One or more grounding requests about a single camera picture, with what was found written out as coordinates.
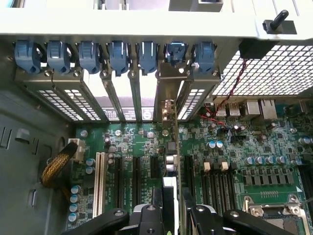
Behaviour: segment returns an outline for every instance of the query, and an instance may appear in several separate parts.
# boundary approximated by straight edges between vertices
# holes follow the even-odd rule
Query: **mesh grille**
[[[238,51],[213,95],[228,95],[242,62]],[[297,95],[313,86],[312,46],[275,46],[263,59],[247,64],[233,95]]]
[[[83,118],[72,110],[61,98],[59,98],[52,90],[38,91],[44,98],[49,100],[55,107],[61,110],[73,121],[82,121]]]
[[[74,103],[92,120],[101,120],[78,90],[65,90]]]
[[[190,91],[189,96],[178,115],[178,120],[186,120],[188,118],[188,116],[191,114],[192,110],[196,106],[197,102],[200,100],[203,92],[203,89],[192,89]]]

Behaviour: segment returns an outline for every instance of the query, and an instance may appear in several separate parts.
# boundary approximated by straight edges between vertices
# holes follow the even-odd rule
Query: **microchip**
[[[85,213],[79,213],[79,219],[85,219],[86,214]]]
[[[285,122],[284,121],[279,121],[279,126],[280,127],[285,127]]]
[[[269,146],[264,146],[264,152],[268,153],[268,152],[270,152],[270,151],[271,151],[271,149],[270,149]]]

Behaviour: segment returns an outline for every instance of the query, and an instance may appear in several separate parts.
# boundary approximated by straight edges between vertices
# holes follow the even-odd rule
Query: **motherboard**
[[[177,131],[181,186],[197,204],[220,215],[244,210],[295,235],[313,234],[311,205],[299,206],[312,196],[304,172],[313,155],[313,116],[289,117],[284,107],[276,109],[278,119],[266,124],[233,118],[222,119],[223,125],[197,119],[177,130],[151,123],[79,126],[76,138],[86,146],[84,162],[72,163],[71,185],[79,197],[71,200],[67,228],[112,208],[132,213],[151,203]]]

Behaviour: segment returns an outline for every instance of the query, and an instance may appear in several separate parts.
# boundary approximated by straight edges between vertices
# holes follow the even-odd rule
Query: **gray plastic part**
[[[66,43],[50,41],[47,47],[47,62],[51,68],[60,74],[70,72],[70,57]]]

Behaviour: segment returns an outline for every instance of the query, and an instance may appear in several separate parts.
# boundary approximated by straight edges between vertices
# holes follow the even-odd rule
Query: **black capacitor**
[[[276,127],[276,123],[275,123],[275,122],[272,122],[270,125],[268,125],[268,126],[266,127],[266,129],[267,129],[268,131],[270,131],[270,130],[274,129],[275,127]]]
[[[105,138],[104,138],[104,144],[105,144],[105,145],[110,145],[110,144],[111,144],[111,140],[110,140],[109,137],[105,137]]]

